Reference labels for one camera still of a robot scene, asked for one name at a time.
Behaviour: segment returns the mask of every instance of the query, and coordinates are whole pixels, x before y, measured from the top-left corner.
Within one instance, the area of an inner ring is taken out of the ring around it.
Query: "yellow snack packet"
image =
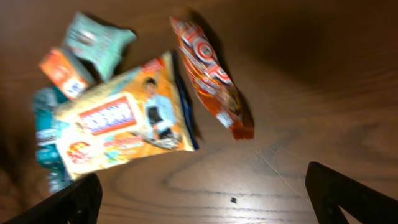
[[[58,107],[57,148],[71,178],[139,157],[196,149],[180,94],[167,52]]]

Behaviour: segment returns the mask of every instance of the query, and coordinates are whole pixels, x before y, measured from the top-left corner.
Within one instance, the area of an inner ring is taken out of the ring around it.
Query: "candy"
[[[221,68],[213,47],[201,27],[190,21],[171,18],[178,37],[183,62],[197,97],[228,129],[234,139],[252,139],[254,126],[239,91]]]
[[[196,149],[179,91],[167,52],[59,106],[57,147],[71,178],[138,157]]]
[[[65,43],[77,57],[93,63],[104,81],[109,81],[123,48],[135,39],[130,30],[101,25],[78,12],[68,28]]]
[[[81,95],[94,79],[81,62],[67,48],[54,47],[39,67],[70,100]]]

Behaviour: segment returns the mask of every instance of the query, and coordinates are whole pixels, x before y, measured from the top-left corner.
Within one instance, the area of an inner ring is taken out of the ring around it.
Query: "teal candy wrapper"
[[[77,12],[65,43],[77,57],[90,61],[101,78],[108,81],[121,60],[123,48],[135,39],[130,30],[101,25]]]

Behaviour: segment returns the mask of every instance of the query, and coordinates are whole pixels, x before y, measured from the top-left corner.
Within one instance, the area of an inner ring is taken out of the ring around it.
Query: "black hair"
[[[144,81],[144,86],[148,85],[148,84],[154,84],[157,86],[156,80],[154,78],[147,78]]]

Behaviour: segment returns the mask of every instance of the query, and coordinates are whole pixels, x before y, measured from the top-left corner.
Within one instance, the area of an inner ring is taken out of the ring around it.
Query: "wood grain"
[[[223,44],[256,125],[255,140],[234,142],[188,85],[201,149],[99,171],[99,223],[316,223],[310,161],[398,199],[395,1],[15,0],[0,8],[1,168],[19,189],[10,209],[49,195],[30,101],[50,84],[37,63],[77,10],[136,31],[120,72],[176,49],[169,16],[195,11]]]

